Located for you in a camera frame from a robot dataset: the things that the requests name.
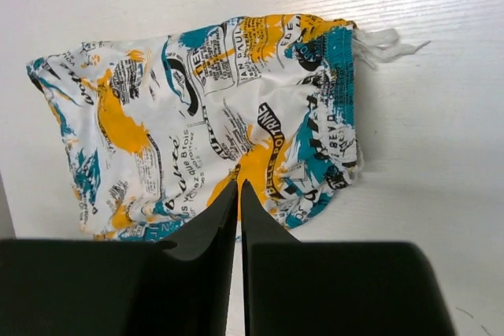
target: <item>multicolored cloth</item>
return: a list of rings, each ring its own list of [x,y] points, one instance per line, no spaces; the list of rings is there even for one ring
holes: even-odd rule
[[[28,64],[60,126],[83,231],[157,241],[248,179],[284,227],[317,214],[358,164],[354,23],[236,17]]]

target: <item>white surface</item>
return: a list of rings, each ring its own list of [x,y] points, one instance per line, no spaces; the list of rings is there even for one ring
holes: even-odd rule
[[[301,239],[416,242],[461,335],[504,334],[504,0],[1,0],[0,170],[19,237],[77,238],[59,127],[24,63],[81,41],[138,39],[238,15],[314,13],[432,44],[358,66],[360,183]],[[243,332],[241,276],[229,334]]]

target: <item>printed fabric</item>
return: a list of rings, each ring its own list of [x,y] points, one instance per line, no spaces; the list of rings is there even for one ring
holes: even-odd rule
[[[287,229],[319,214],[358,162],[354,28],[303,14],[236,17],[30,62],[59,123],[81,229],[157,241],[232,179],[248,179]]]

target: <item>white table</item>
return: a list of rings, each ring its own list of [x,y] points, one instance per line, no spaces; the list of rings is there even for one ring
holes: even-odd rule
[[[20,237],[79,238],[59,128],[24,73],[78,42],[138,39],[232,16],[314,13],[432,44],[357,66],[360,182],[295,235],[417,243],[461,335],[504,334],[504,0],[1,0],[0,169]],[[240,268],[239,259],[235,262]],[[235,271],[228,329],[243,334]]]

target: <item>white drawstring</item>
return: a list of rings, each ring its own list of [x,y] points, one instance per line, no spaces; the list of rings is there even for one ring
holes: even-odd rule
[[[385,29],[375,32],[354,29],[352,52],[354,57],[362,59],[372,68],[376,68],[374,60],[390,62],[403,55],[415,54],[419,49],[430,43],[430,41],[426,41],[418,46],[414,46],[398,43],[398,41],[399,34],[395,29]]]

